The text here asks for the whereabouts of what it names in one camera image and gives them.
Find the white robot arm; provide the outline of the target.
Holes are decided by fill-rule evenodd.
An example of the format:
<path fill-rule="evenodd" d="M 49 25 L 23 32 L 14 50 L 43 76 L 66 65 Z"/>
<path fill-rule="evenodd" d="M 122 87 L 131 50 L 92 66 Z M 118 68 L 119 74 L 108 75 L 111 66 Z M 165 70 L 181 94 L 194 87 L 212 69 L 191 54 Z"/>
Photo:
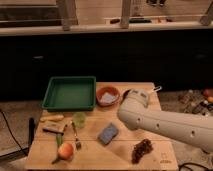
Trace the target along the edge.
<path fill-rule="evenodd" d="M 153 90 L 130 89 L 117 117 L 130 130 L 143 129 L 213 152 L 213 117 L 149 109 Z"/>

